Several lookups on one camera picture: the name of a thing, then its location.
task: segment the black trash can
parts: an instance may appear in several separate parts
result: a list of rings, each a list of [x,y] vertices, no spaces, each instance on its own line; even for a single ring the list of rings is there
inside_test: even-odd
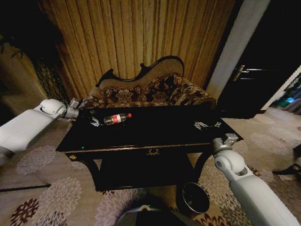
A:
[[[176,204],[182,214],[194,218],[209,209],[210,201],[200,185],[188,182],[177,186]]]

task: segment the door handle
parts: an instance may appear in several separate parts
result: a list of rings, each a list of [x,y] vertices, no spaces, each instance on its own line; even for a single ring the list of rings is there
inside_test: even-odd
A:
[[[241,65],[241,66],[239,67],[239,70],[237,71],[237,73],[236,73],[236,75],[234,76],[234,78],[233,78],[232,81],[236,81],[236,80],[239,78],[239,76],[240,76],[241,73],[249,73],[249,71],[244,71],[244,67],[245,67],[245,65]]]

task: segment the floral carpet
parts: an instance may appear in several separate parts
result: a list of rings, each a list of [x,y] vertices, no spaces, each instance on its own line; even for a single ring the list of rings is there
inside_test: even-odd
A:
[[[253,119],[225,119],[244,140],[234,144],[253,171],[279,196],[301,221],[301,184],[294,176],[276,176],[293,163],[293,148],[301,141],[301,118],[269,108]],[[131,203],[151,194],[177,211],[175,186],[96,192],[86,166],[71,162],[55,148],[71,124],[56,121],[28,150],[16,154],[0,168],[0,189],[38,186],[49,188],[0,193],[1,226],[111,226]],[[189,154],[195,164],[199,154]],[[210,197],[210,208],[194,218],[205,226],[250,226],[225,176],[214,166],[213,157],[199,179]]]

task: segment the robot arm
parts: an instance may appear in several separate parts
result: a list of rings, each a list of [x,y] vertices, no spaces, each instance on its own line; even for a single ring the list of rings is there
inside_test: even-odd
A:
[[[235,134],[213,140],[214,162],[229,180],[229,186],[254,225],[299,226],[297,219],[271,188],[246,166],[244,158],[232,151]]]
[[[43,100],[0,127],[0,165],[28,144],[57,118],[77,118],[78,109],[54,99]]]

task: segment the black table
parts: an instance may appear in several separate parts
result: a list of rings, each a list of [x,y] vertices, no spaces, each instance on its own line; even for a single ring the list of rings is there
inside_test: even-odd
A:
[[[118,113],[132,118],[99,127],[78,118],[56,149],[88,167],[97,191],[197,182],[213,154],[212,139],[236,133],[199,105],[105,108],[94,116],[102,120]],[[212,127],[199,130],[196,121]],[[194,168],[187,153],[202,153]],[[102,159],[101,167],[96,159]]]

